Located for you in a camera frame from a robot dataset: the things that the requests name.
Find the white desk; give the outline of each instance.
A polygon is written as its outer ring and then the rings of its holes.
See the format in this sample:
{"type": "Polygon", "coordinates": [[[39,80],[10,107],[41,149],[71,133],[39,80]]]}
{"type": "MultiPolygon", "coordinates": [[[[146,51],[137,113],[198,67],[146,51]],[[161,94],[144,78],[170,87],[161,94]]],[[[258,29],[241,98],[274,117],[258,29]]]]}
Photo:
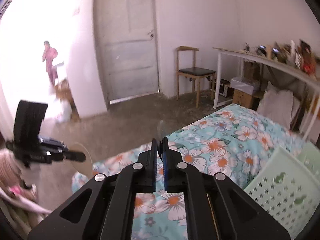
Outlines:
{"type": "MultiPolygon", "coordinates": [[[[274,60],[269,60],[265,57],[261,57],[256,54],[252,54],[250,52],[246,53],[244,51],[235,51],[235,50],[222,49],[222,48],[213,48],[213,49],[216,49],[218,51],[218,69],[217,69],[217,84],[216,84],[217,88],[220,87],[220,80],[221,80],[221,69],[222,69],[221,54],[226,54],[226,55],[231,55],[231,56],[242,58],[242,61],[241,61],[242,63],[240,65],[240,75],[241,76],[243,76],[243,73],[244,73],[244,59],[248,59],[248,60],[258,62],[258,63],[262,63],[262,64],[270,66],[272,68],[279,69],[282,72],[285,72],[285,73],[303,81],[309,87],[312,87],[314,89],[315,93],[313,94],[311,105],[310,105],[310,108],[309,108],[309,111],[307,114],[307,118],[309,118],[309,116],[311,114],[311,110],[314,105],[314,102],[316,100],[316,95],[320,94],[320,82],[319,81],[315,81],[315,80],[311,79],[308,74],[306,74],[303,71],[296,69],[292,66],[289,66],[287,64],[283,64],[280,62],[276,62],[274,60]]],[[[223,106],[223,105],[229,103],[229,100],[224,101],[224,102],[218,102],[218,97],[219,97],[219,93],[215,93],[214,103],[213,103],[214,109],[216,109],[218,106],[223,106]]],[[[317,118],[319,109],[320,109],[320,100],[318,100],[318,102],[316,104],[316,109],[315,109],[315,112],[313,113],[311,122],[306,130],[306,133],[303,136],[304,140],[308,137],[308,134],[310,133],[310,130],[311,130],[316,118],[317,118]]],[[[305,123],[302,127],[300,127],[300,133],[303,131],[304,127],[305,127],[305,123]]]]}

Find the white door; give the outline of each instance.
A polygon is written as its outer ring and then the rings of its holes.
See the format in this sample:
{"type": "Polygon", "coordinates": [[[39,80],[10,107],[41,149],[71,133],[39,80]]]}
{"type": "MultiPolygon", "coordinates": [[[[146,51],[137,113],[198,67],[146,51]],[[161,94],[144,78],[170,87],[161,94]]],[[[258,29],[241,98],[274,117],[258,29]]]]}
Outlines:
{"type": "Polygon", "coordinates": [[[108,100],[158,91],[152,0],[95,0],[101,83],[108,100]]]}

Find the cardboard box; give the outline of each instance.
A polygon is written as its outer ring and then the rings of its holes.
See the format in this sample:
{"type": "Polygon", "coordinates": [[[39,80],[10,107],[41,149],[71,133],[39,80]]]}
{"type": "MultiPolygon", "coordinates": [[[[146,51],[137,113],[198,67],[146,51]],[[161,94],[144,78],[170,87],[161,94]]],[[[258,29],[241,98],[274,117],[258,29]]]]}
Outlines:
{"type": "Polygon", "coordinates": [[[246,108],[251,108],[253,103],[253,96],[249,95],[245,92],[242,92],[238,89],[235,89],[235,92],[233,93],[233,99],[232,103],[244,106],[246,108]]]}
{"type": "Polygon", "coordinates": [[[231,78],[230,86],[247,94],[253,95],[259,90],[260,82],[244,77],[231,78]]]}
{"type": "Polygon", "coordinates": [[[75,105],[73,97],[70,91],[68,80],[62,80],[58,85],[55,86],[56,96],[60,100],[68,100],[71,107],[75,105]]]}
{"type": "Polygon", "coordinates": [[[244,77],[250,80],[260,81],[260,65],[259,63],[244,62],[244,77]]]}

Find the mint green plastic basket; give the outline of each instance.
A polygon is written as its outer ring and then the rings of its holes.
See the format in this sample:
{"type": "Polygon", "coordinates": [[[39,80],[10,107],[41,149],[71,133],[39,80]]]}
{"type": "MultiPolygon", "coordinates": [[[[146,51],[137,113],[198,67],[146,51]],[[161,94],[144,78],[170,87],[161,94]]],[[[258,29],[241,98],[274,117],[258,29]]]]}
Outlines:
{"type": "Polygon", "coordinates": [[[320,181],[320,151],[311,142],[304,144],[301,153],[298,155],[298,160],[301,161],[320,181]]]}
{"type": "Polygon", "coordinates": [[[244,190],[294,239],[320,202],[320,182],[303,163],[278,147],[244,190]]]}

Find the bed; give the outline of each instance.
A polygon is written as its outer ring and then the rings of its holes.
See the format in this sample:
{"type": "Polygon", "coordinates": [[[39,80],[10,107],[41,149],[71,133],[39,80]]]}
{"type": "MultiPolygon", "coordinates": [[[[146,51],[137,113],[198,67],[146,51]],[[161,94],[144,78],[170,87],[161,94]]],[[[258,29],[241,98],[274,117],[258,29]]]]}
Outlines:
{"type": "MultiPolygon", "coordinates": [[[[171,149],[181,153],[185,162],[201,172],[223,172],[244,189],[266,165],[276,146],[297,156],[304,145],[298,135],[251,109],[231,104],[168,136],[171,149]]],[[[94,164],[96,173],[119,173],[137,161],[139,153],[150,150],[151,143],[94,164]]],[[[154,194],[137,194],[132,239],[183,240],[187,226],[183,193],[164,191],[163,167],[158,159],[154,194]]],[[[88,181],[76,173],[72,191],[88,181]]]]}

